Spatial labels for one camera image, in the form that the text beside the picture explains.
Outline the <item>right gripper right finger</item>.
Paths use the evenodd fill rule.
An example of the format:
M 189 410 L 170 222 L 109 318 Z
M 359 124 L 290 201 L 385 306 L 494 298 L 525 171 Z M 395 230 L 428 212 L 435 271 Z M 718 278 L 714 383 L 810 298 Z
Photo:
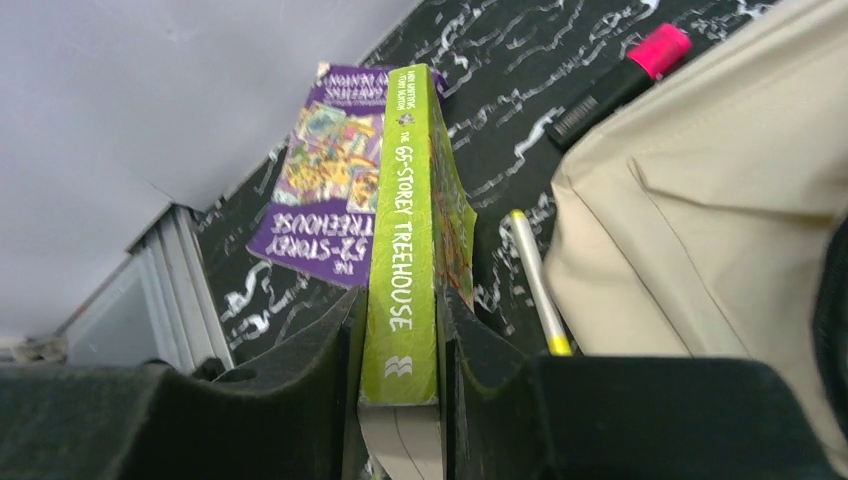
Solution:
M 448 479 L 833 479 L 786 383 L 744 360 L 528 356 L 437 294 Z

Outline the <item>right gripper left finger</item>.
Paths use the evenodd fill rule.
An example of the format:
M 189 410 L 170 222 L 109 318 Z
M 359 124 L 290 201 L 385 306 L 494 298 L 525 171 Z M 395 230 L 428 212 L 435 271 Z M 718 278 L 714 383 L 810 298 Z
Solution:
M 367 293 L 214 381 L 163 365 L 1 372 L 5 479 L 356 479 Z

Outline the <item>green treehouse book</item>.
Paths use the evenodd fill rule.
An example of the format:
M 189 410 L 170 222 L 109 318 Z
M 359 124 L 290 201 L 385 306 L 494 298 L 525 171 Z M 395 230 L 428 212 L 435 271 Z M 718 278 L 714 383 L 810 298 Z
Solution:
M 436 296 L 472 302 L 475 222 L 434 71 L 391 71 L 358 398 L 376 478 L 443 475 Z

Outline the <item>cream canvas student bag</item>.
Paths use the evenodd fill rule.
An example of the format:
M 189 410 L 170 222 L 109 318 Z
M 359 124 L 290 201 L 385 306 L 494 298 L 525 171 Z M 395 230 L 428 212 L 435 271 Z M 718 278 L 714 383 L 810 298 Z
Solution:
M 782 1 L 590 131 L 547 288 L 588 355 L 729 357 L 847 468 L 847 5 Z

